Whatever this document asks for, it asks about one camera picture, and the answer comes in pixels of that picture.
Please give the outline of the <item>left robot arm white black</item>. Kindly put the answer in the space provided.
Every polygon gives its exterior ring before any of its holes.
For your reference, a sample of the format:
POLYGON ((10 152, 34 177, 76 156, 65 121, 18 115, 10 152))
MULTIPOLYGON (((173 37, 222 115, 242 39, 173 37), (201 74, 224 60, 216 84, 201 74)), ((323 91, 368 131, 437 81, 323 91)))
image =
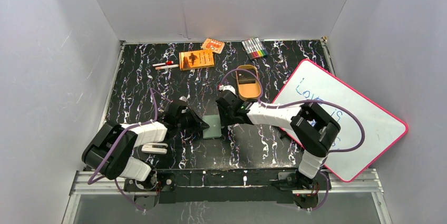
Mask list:
POLYGON ((182 99, 173 100, 154 121, 136 124, 106 122, 82 153, 81 160, 109 180, 118 177, 137 180, 144 190, 152 190, 158 177, 149 164, 132 157, 134 148, 158 145, 166 153, 167 136, 180 130, 195 134, 208 129, 207 124, 182 99))

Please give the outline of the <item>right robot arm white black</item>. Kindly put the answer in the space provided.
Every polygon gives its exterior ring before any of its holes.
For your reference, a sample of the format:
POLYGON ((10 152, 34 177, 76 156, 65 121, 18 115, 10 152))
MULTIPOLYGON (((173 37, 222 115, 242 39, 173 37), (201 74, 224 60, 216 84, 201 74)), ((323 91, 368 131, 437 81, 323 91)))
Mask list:
POLYGON ((265 124, 294 132, 304 148, 301 162, 294 175, 278 178, 273 185, 280 190, 310 190, 296 195, 294 202, 301 209, 317 207, 318 174, 341 130, 339 123, 315 102, 271 108, 270 104, 241 99, 231 85, 220 85, 218 90, 216 103, 223 126, 265 124))

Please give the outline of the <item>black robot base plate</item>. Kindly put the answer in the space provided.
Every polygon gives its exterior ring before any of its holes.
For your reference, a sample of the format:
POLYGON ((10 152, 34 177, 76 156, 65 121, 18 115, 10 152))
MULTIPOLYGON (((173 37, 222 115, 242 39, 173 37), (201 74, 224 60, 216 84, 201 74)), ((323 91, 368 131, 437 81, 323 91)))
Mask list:
POLYGON ((161 169, 145 182, 125 179, 123 188, 137 197, 154 193, 161 204, 273 201, 313 209, 324 201, 332 185, 326 171, 311 180, 296 168, 161 169))

